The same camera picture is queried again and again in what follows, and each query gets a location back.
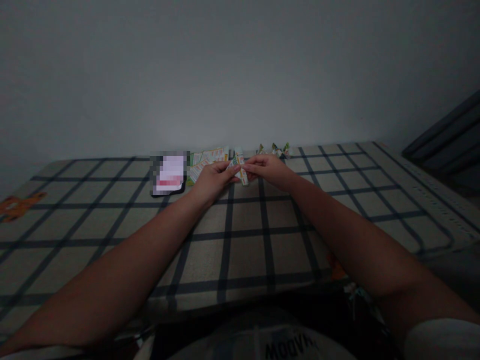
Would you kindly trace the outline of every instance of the gray wall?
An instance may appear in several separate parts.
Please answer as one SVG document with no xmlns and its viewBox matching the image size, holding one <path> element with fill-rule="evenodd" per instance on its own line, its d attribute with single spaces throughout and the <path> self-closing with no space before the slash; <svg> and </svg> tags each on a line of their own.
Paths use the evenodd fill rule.
<svg viewBox="0 0 480 360">
<path fill-rule="evenodd" d="M 0 196 L 58 159 L 401 150 L 480 88 L 478 1 L 3 1 Z"/>
</svg>

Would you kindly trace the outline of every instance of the dark grid line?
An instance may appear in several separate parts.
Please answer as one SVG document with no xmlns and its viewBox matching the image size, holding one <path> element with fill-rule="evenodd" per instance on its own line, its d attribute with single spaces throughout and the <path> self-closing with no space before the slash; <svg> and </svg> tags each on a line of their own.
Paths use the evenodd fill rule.
<svg viewBox="0 0 480 360">
<path fill-rule="evenodd" d="M 423 210 L 419 211 L 407 211 L 399 212 L 399 215 L 403 219 L 411 219 L 419 216 L 425 216 Z M 387 215 L 377 215 L 367 217 L 372 223 L 381 223 L 385 221 L 396 220 L 397 217 L 393 214 Z M 271 227 L 269 229 L 270 235 L 282 235 L 282 234 L 294 234 L 300 232 L 309 232 L 314 231 L 315 228 L 313 225 L 300 225 L 300 226 L 285 226 L 285 227 Z M 225 235 L 232 238 L 246 238 L 254 236 L 262 236 L 264 234 L 263 229 L 249 229 L 249 230 L 235 230 L 235 231 L 219 231 L 219 232 L 207 232 L 193 234 L 190 238 L 191 242 L 205 241 L 205 240 L 219 240 L 223 239 Z M 125 238 L 124 237 L 112 237 L 108 245 L 118 245 Z M 75 239 L 65 242 L 62 246 L 65 248 L 75 248 L 75 247 L 85 247 L 85 246 L 100 246 L 104 238 L 86 238 L 86 239 Z M 18 249 L 43 249 L 43 248 L 54 248 L 62 240 L 35 240 L 35 241 L 26 241 L 18 246 Z M 8 249 L 12 245 L 11 241 L 0 241 L 0 250 Z"/>
<path fill-rule="evenodd" d="M 103 161 L 99 161 L 98 164 L 96 166 L 93 167 L 93 169 L 91 169 L 85 176 L 84 176 L 84 179 L 86 179 L 89 175 L 93 174 L 93 172 L 95 170 L 97 170 L 103 163 L 104 163 L 105 159 Z M 75 186 L 73 186 L 58 202 L 57 204 L 61 204 L 63 203 L 65 200 L 67 200 L 81 185 L 81 182 L 79 182 L 78 184 L 76 184 Z M 57 206 L 53 206 L 51 209 L 49 209 L 47 212 L 45 212 L 45 214 L 43 214 L 43 216 L 38 219 L 35 224 L 33 224 L 27 231 L 25 231 L 23 233 L 22 236 L 20 236 L 12 245 L 9 249 L 7 249 L 1 256 L 0 256 L 0 265 L 5 261 L 7 260 L 10 255 L 13 253 L 13 251 L 15 249 L 17 249 L 17 247 L 19 246 L 19 244 L 23 243 L 26 239 L 28 239 L 28 237 L 30 235 L 32 235 L 40 226 L 42 226 L 42 224 L 47 221 L 47 219 L 50 217 L 50 215 L 52 215 L 54 213 L 54 211 L 57 209 L 58 207 Z"/>
<path fill-rule="evenodd" d="M 305 157 L 305 153 L 304 153 L 304 150 L 299 147 L 298 148 L 298 151 L 300 152 L 301 154 L 301 158 L 303 158 L 303 161 L 305 162 L 305 166 L 306 166 L 306 169 L 308 170 L 308 174 L 310 174 L 311 176 L 311 180 L 313 181 L 313 183 L 317 186 L 317 187 L 320 187 L 320 184 L 319 184 L 319 180 L 317 179 L 317 177 L 315 176 L 315 173 L 314 173 L 314 170 L 312 169 L 312 166 L 310 165 L 309 161 L 307 160 L 307 158 Z"/>
<path fill-rule="evenodd" d="M 320 149 L 321 153 L 326 155 L 325 151 L 324 151 L 324 148 L 321 147 L 321 146 L 318 146 L 318 148 Z M 328 158 L 328 156 L 325 157 L 325 160 L 328 162 L 328 165 L 330 165 L 330 167 L 332 169 L 335 169 L 335 165 L 334 163 Z M 345 182 L 344 178 L 339 174 L 339 173 L 335 173 L 336 175 L 336 178 L 338 179 L 338 181 L 340 182 L 340 184 L 343 186 L 343 188 L 345 189 L 346 191 L 346 194 L 350 197 L 351 201 L 355 204 L 355 206 L 357 207 L 358 211 L 360 211 L 360 214 L 368 219 L 369 216 L 367 215 L 365 209 L 363 208 L 363 206 L 360 204 L 360 202 L 357 200 L 357 198 L 353 195 L 352 193 L 352 190 L 349 189 L 347 183 Z"/>
<path fill-rule="evenodd" d="M 55 175 L 53 175 L 53 179 L 59 177 L 61 174 L 63 174 L 65 171 L 67 171 L 73 164 L 75 164 L 77 162 L 77 160 L 72 160 L 70 161 L 67 165 L 65 165 L 60 171 L 56 172 Z M 32 193 L 30 193 L 29 196 L 32 196 L 33 194 L 35 193 L 38 193 L 40 191 L 42 191 L 47 185 L 49 185 L 51 183 L 51 181 L 49 180 L 44 180 L 46 181 L 45 183 L 43 183 L 42 185 L 40 185 L 35 191 L 33 191 Z"/>
<path fill-rule="evenodd" d="M 278 285 L 296 285 L 298 283 L 307 283 L 312 282 L 312 272 L 296 272 L 289 274 L 276 274 L 275 283 Z M 236 290 L 243 288 L 255 288 L 267 286 L 267 279 L 263 275 L 258 276 L 249 276 L 241 278 L 232 278 L 228 280 L 226 284 L 227 290 Z M 170 285 L 157 286 L 153 289 L 150 294 L 150 299 L 152 298 L 161 298 L 168 295 L 170 290 Z M 217 280 L 203 280 L 203 281 L 194 281 L 194 282 L 185 282 L 179 283 L 175 286 L 177 295 L 185 295 L 192 293 L 203 293 L 206 291 L 216 291 L 218 289 Z M 16 304 L 18 307 L 23 306 L 38 306 L 42 305 L 47 301 L 53 293 L 36 293 L 36 294 L 25 294 Z M 7 306 L 11 296 L 9 295 L 0 295 L 0 307 Z"/>
<path fill-rule="evenodd" d="M 85 178 L 88 178 L 91 174 L 93 174 L 103 163 L 105 162 L 105 160 L 102 160 L 102 161 L 99 161 L 86 175 L 85 175 Z M 60 199 L 60 203 L 62 203 L 63 201 L 65 201 L 66 199 L 68 199 L 68 197 L 70 195 L 72 195 L 81 185 L 82 183 L 79 182 L 78 184 L 76 184 L 74 187 L 72 187 L 61 199 Z M 48 214 L 48 216 L 50 216 L 50 214 L 52 214 L 55 210 L 52 209 L 51 211 L 48 211 L 47 213 L 45 213 L 45 215 Z M 48 218 L 48 216 L 42 216 L 42 218 L 40 220 L 43 219 L 43 222 Z M 28 236 L 25 236 L 24 234 L 24 237 L 22 239 L 22 241 L 24 241 Z M 54 259 L 55 256 L 57 256 L 57 254 L 60 252 L 60 250 L 62 249 L 62 245 L 67 242 L 67 240 L 69 239 L 70 237 L 65 237 L 61 242 L 58 243 L 57 246 L 55 246 L 52 251 L 50 251 L 50 253 L 42 260 L 42 262 L 40 263 L 40 265 L 38 265 L 36 267 L 36 269 L 30 274 L 30 276 L 27 278 L 26 281 L 23 282 L 23 284 L 18 288 L 18 290 L 15 292 L 15 294 L 12 296 L 11 298 L 11 301 L 8 303 L 8 305 L 6 307 L 4 307 L 1 311 L 0 311 L 0 322 L 5 318 L 5 316 L 10 312 L 10 310 L 15 306 L 15 304 L 21 299 L 22 295 L 30 288 L 30 286 L 32 286 L 32 284 L 35 282 L 35 280 L 37 280 L 37 278 L 40 276 L 40 274 L 47 268 L 47 266 L 52 262 L 52 260 Z"/>
<path fill-rule="evenodd" d="M 260 199 L 265 197 L 265 184 L 264 180 L 258 178 L 258 193 Z M 263 250 L 265 253 L 265 269 L 266 269 L 266 291 L 268 294 L 275 293 L 275 262 L 274 262 L 274 252 L 272 249 L 272 238 L 269 227 L 269 213 L 267 210 L 267 203 L 265 201 L 260 201 L 260 218 L 261 218 L 261 229 L 263 237 Z"/>
<path fill-rule="evenodd" d="M 393 156 L 391 156 L 388 152 L 386 152 L 384 149 L 382 149 L 381 146 L 379 146 L 376 142 L 373 142 L 373 145 L 375 145 L 377 148 L 380 149 L 380 151 L 382 153 L 384 153 L 387 157 L 390 158 L 390 160 L 392 160 L 395 164 L 397 164 L 400 168 L 402 168 L 408 175 L 410 175 L 412 178 L 414 178 L 418 183 L 422 184 L 423 187 L 430 193 L 432 194 L 434 197 L 436 197 L 439 201 L 441 201 L 447 208 L 449 208 L 451 211 L 453 211 L 457 216 L 459 216 L 465 223 L 467 223 L 468 225 L 470 225 L 472 227 L 472 229 L 475 229 L 477 232 L 480 233 L 480 228 L 478 228 L 473 222 L 471 222 L 470 220 L 468 220 L 465 216 L 463 216 L 461 213 L 459 213 L 454 207 L 452 207 L 448 202 L 446 202 L 443 198 L 441 198 L 439 195 L 435 194 L 432 189 L 430 189 L 430 186 L 428 185 L 425 185 L 425 183 L 420 180 L 416 175 L 414 175 L 413 173 L 411 173 L 408 169 L 406 169 L 400 162 L 397 161 L 397 159 L 395 159 Z"/>
<path fill-rule="evenodd" d="M 301 155 L 292 155 L 290 159 L 310 159 L 310 158 L 325 158 L 325 157 L 340 157 L 344 154 L 342 153 L 331 153 L 331 154 L 315 154 L 315 155 L 305 155 L 303 148 L 299 147 L 298 150 L 300 151 Z M 350 152 L 350 155 L 361 155 L 363 152 Z"/>
<path fill-rule="evenodd" d="M 132 157 L 109 157 L 107 161 L 115 162 L 115 161 L 129 161 Z M 147 162 L 150 161 L 150 157 L 148 156 L 134 156 L 135 161 L 137 162 Z M 95 160 L 102 160 L 102 158 L 81 158 L 77 159 L 77 161 L 95 161 Z"/>
<path fill-rule="evenodd" d="M 377 166 L 367 166 L 362 167 L 362 170 L 377 170 Z M 355 169 L 347 168 L 347 169 L 331 169 L 331 170 L 316 170 L 316 171 L 299 171 L 296 174 L 298 175 L 323 175 L 323 174 L 336 174 L 336 173 L 351 173 L 355 172 Z M 34 176 L 30 180 L 33 181 L 48 181 L 48 182 L 55 182 L 55 183 L 75 183 L 79 181 L 86 181 L 86 182 L 139 182 L 149 180 L 149 176 L 144 177 L 89 177 L 88 179 L 83 179 L 81 177 L 48 177 L 48 176 Z"/>
<path fill-rule="evenodd" d="M 298 151 L 300 151 L 300 154 L 302 155 L 305 155 L 304 153 L 304 150 L 299 147 L 298 148 Z M 303 160 L 305 162 L 305 166 L 307 168 L 307 170 L 311 173 L 311 178 L 313 180 L 313 183 L 320 187 L 319 185 L 319 182 L 317 180 L 317 177 L 315 175 L 313 175 L 313 169 L 309 163 L 309 161 L 307 160 L 306 157 L 303 157 Z M 321 279 L 322 277 L 322 272 L 320 271 L 320 268 L 319 268 L 319 262 L 318 262 L 318 259 L 317 257 L 315 256 L 315 252 L 314 252 L 314 249 L 312 247 L 312 241 L 310 240 L 310 237 L 309 237 L 309 234 L 308 234 L 308 231 L 306 229 L 306 226 L 305 226 L 305 223 L 304 223 L 304 219 L 302 217 L 302 212 L 300 211 L 300 208 L 299 206 L 297 205 L 297 203 L 294 201 L 294 199 L 290 196 L 290 201 L 291 201 L 291 205 L 293 207 L 293 212 L 295 213 L 295 217 L 296 217 L 296 222 L 298 224 L 298 231 L 295 231 L 295 233 L 300 233 L 300 236 L 301 236 L 301 239 L 303 241 L 303 246 L 305 246 L 305 251 L 306 251 L 306 255 L 308 257 L 308 263 L 310 264 L 310 269 L 311 269 L 311 272 L 312 272 L 312 276 L 313 276 L 313 279 L 312 280 L 316 280 L 316 279 Z M 312 225 L 310 226 L 310 231 L 317 231 Z"/>
<path fill-rule="evenodd" d="M 365 182 L 370 187 L 373 187 L 374 184 L 364 174 L 364 172 L 360 170 L 360 168 L 357 166 L 355 161 L 352 160 L 352 158 L 349 156 L 349 154 L 346 151 L 344 151 L 344 148 L 342 147 L 342 145 L 338 145 L 338 148 L 345 154 L 346 158 L 355 167 L 355 169 L 358 170 L 358 173 L 363 178 L 363 180 L 365 180 Z M 383 196 L 383 194 L 380 191 L 375 191 L 375 194 L 380 198 L 380 200 L 387 207 L 387 209 L 400 221 L 400 223 L 405 228 L 405 230 L 415 239 L 416 243 L 420 247 L 420 250 L 418 250 L 415 254 L 417 256 L 423 255 L 423 253 L 425 252 L 425 244 L 424 244 L 422 238 L 420 237 L 420 235 L 410 225 L 407 224 L 407 222 L 400 216 L 400 214 L 397 212 L 397 210 L 387 201 L 385 196 Z"/>
<path fill-rule="evenodd" d="M 400 189 L 399 185 L 386 185 L 386 186 L 377 186 L 377 187 L 365 187 L 359 189 L 351 189 L 352 194 L 363 194 L 363 193 L 372 193 L 375 191 L 384 191 L 384 190 L 396 190 Z M 346 190 L 338 191 L 326 191 L 331 196 L 347 195 Z M 236 199 L 219 199 L 216 200 L 213 206 L 215 205 L 227 205 L 227 204 L 245 204 L 245 203 L 258 203 L 258 202 L 276 202 L 276 201 L 288 201 L 291 197 L 289 195 L 278 195 L 278 196 L 265 196 L 265 198 L 260 197 L 245 197 L 245 198 L 236 198 Z M 132 209 L 156 209 L 158 207 L 166 208 L 171 203 L 168 201 L 158 202 L 136 202 L 131 204 Z M 88 204 L 88 203 L 63 203 L 63 204 L 36 204 L 32 206 L 31 210 L 49 210 L 52 208 L 55 209 L 68 209 L 68 210 L 78 210 L 78 209 L 89 209 L 94 206 L 96 209 L 123 209 L 125 204 L 119 202 L 103 202 L 97 204 Z"/>
<path fill-rule="evenodd" d="M 355 145 L 359 148 L 359 149 L 362 149 L 363 148 L 360 146 L 360 144 L 358 143 L 355 143 Z M 370 159 L 370 161 L 372 161 L 374 164 L 378 165 L 378 163 L 374 160 L 373 157 L 370 156 L 370 154 L 368 154 L 367 152 L 365 152 L 365 155 Z M 413 196 L 411 196 L 408 192 L 405 191 L 405 189 L 403 187 L 400 186 L 400 184 L 398 182 L 395 181 L 395 179 L 393 177 L 391 177 L 383 168 L 380 167 L 380 171 L 382 172 L 383 175 L 386 176 L 386 178 L 388 180 L 390 180 L 392 182 L 392 184 L 395 184 L 397 186 L 399 186 L 399 189 L 400 191 L 402 192 L 402 194 L 404 194 L 415 206 L 417 206 L 419 209 L 421 209 L 425 215 L 431 220 L 433 221 L 433 223 L 437 226 L 437 228 L 446 235 L 446 237 L 449 239 L 449 242 L 448 244 L 446 245 L 446 249 L 450 249 L 454 242 L 455 242 L 455 239 L 454 239 L 454 236 L 452 235 L 452 233 L 446 228 L 444 227 L 442 224 L 440 224 L 423 206 L 420 205 L 420 203 L 414 199 Z M 436 248 L 433 248 L 433 249 L 427 249 L 424 251 L 424 255 L 426 254 L 430 254 L 432 252 L 436 251 Z"/>
<path fill-rule="evenodd" d="M 228 199 L 235 198 L 235 186 L 230 185 L 228 189 Z M 234 204 L 229 203 L 226 206 L 225 232 L 223 233 L 223 249 L 221 252 L 220 275 L 217 282 L 216 300 L 219 304 L 227 302 L 227 283 L 229 280 L 230 267 L 230 248 L 232 246 L 232 228 L 234 220 Z"/>
<path fill-rule="evenodd" d="M 177 294 L 178 284 L 182 280 L 182 275 L 184 273 L 185 264 L 187 263 L 187 258 L 189 257 L 189 250 L 191 242 L 192 231 L 187 235 L 187 239 L 183 242 L 183 245 L 180 249 L 180 256 L 178 257 L 178 262 L 176 263 L 175 272 L 171 279 L 170 285 L 166 286 L 165 298 L 168 304 L 168 311 L 175 312 L 177 311 L 177 299 L 175 295 Z"/>
<path fill-rule="evenodd" d="M 56 177 L 58 177 L 59 175 L 63 174 L 65 171 L 67 171 L 67 169 L 69 169 L 73 164 L 75 164 L 77 162 L 77 160 L 72 160 L 70 161 L 69 163 L 67 163 L 64 167 L 62 167 L 59 171 L 57 171 L 55 173 L 55 175 L 53 175 L 53 177 L 49 178 L 49 179 L 55 179 Z M 53 180 L 43 180 L 45 181 L 42 185 L 40 185 L 39 187 L 37 187 L 34 191 L 32 191 L 28 197 L 31 197 L 32 195 L 36 194 L 36 193 L 39 193 L 40 191 L 42 191 L 47 185 L 49 185 Z M 2 219 L 4 218 L 5 215 L 0 215 L 0 226 L 5 226 L 5 223 L 1 222 Z"/>
<path fill-rule="evenodd" d="M 130 166 L 131 162 L 128 164 L 127 167 L 125 167 L 124 171 L 127 170 L 127 168 Z M 138 187 L 136 188 L 135 192 L 132 194 L 132 196 L 130 197 L 130 200 L 128 201 L 128 203 L 124 204 L 125 207 L 123 208 L 123 210 L 121 211 L 120 215 L 116 218 L 115 222 L 113 223 L 113 225 L 111 226 L 110 230 L 108 231 L 108 233 L 106 234 L 105 238 L 103 239 L 103 241 L 101 242 L 100 246 L 96 249 L 95 253 L 93 254 L 93 256 L 91 257 L 90 261 L 88 262 L 88 264 L 91 264 L 93 263 L 95 260 L 97 260 L 98 258 L 100 258 L 100 256 L 102 256 L 103 252 L 105 251 L 105 248 L 109 245 L 110 243 L 110 239 L 113 238 L 114 234 L 117 232 L 117 230 L 119 229 L 120 225 L 122 224 L 122 222 L 124 221 L 125 217 L 127 216 L 128 212 L 130 211 L 131 207 L 132 207 L 132 204 L 135 202 L 135 200 L 137 199 L 137 197 L 140 195 L 140 193 L 142 192 L 142 189 L 145 187 L 145 184 L 149 181 L 149 180 L 144 180 L 144 181 L 141 181 L 140 184 L 138 185 Z"/>
<path fill-rule="evenodd" d="M 296 285 L 298 283 L 311 283 L 312 272 L 295 272 L 287 274 L 275 274 L 275 283 L 277 285 L 287 285 L 292 284 Z M 249 276 L 249 277 L 240 277 L 240 278 L 231 278 L 226 284 L 227 290 L 237 290 L 244 288 L 255 288 L 255 287 L 266 287 L 268 285 L 268 280 L 264 275 Z M 218 281 L 216 280 L 205 280 L 205 281 L 195 281 L 195 282 L 185 282 L 179 283 L 177 286 L 177 295 L 180 294 L 191 294 L 191 293 L 203 293 L 207 291 L 215 291 L 218 288 Z M 156 287 L 152 296 L 163 297 L 167 293 L 168 286 L 159 286 Z"/>
<path fill-rule="evenodd" d="M 360 155 L 362 154 L 361 152 L 351 152 L 350 155 Z M 299 158 L 302 158 L 302 157 L 307 157 L 307 158 L 322 158 L 324 155 L 322 154 L 315 154 L 315 155 L 303 155 L 303 156 L 300 156 L 300 155 L 293 155 L 291 158 L 292 159 L 299 159 Z M 343 156 L 342 153 L 331 153 L 331 154 L 327 154 L 326 156 L 329 156 L 329 157 L 335 157 L 335 156 Z M 129 157 L 109 157 L 108 158 L 108 161 L 112 161 L 112 162 L 115 162 L 115 161 L 128 161 L 130 158 Z M 96 157 L 93 157 L 93 158 L 80 158 L 80 159 L 77 159 L 76 161 L 99 161 L 99 160 L 102 160 L 102 158 L 96 158 Z M 147 161 L 150 161 L 150 158 L 147 157 L 147 156 L 143 156 L 143 157 L 137 157 L 136 158 L 136 161 L 143 161 L 143 162 L 147 162 Z"/>
</svg>

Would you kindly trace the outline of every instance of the person's left hand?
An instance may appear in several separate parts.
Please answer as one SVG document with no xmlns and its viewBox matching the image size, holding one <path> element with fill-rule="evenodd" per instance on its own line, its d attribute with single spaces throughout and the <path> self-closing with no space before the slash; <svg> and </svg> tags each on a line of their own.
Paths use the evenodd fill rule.
<svg viewBox="0 0 480 360">
<path fill-rule="evenodd" d="M 240 181 L 235 177 L 240 171 L 240 165 L 225 170 L 229 164 L 230 161 L 218 161 L 205 166 L 190 192 L 191 195 L 201 204 L 210 207 L 226 184 Z"/>
</svg>

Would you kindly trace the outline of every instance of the label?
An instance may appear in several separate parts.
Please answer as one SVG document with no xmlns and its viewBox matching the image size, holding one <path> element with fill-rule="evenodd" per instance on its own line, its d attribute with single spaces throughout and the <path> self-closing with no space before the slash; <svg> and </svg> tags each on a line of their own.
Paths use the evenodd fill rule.
<svg viewBox="0 0 480 360">
<path fill-rule="evenodd" d="M 202 172 L 204 167 L 207 166 L 207 165 L 213 164 L 214 162 L 215 161 L 213 159 L 211 159 L 210 157 L 207 157 L 205 160 L 201 161 L 197 165 L 191 166 L 190 167 L 190 179 L 194 183 L 196 183 L 199 176 L 200 176 L 200 173 Z"/>
<path fill-rule="evenodd" d="M 235 153 L 233 158 L 236 159 L 237 163 L 240 165 L 245 164 L 244 152 L 242 148 L 235 147 L 233 151 Z M 247 177 L 247 172 L 244 169 L 240 169 L 240 171 L 235 176 L 241 180 L 241 184 L 243 186 L 249 185 L 249 178 Z"/>
</svg>

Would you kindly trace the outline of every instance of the checkered tablecloth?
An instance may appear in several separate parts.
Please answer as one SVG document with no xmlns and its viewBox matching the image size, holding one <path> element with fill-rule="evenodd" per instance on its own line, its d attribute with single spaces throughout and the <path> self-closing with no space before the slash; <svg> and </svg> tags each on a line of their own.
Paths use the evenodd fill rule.
<svg viewBox="0 0 480 360">
<path fill-rule="evenodd" d="M 479 238 L 475 207 L 381 144 L 293 150 L 295 156 L 285 160 L 293 171 L 420 259 Z M 86 265 L 183 196 L 152 198 L 149 171 L 148 156 L 58 161 L 13 194 L 47 196 L 24 217 L 0 224 L 1 335 L 15 331 Z M 192 310 L 329 282 L 327 253 L 287 193 L 262 179 L 231 185 L 193 228 L 146 307 Z"/>
</svg>

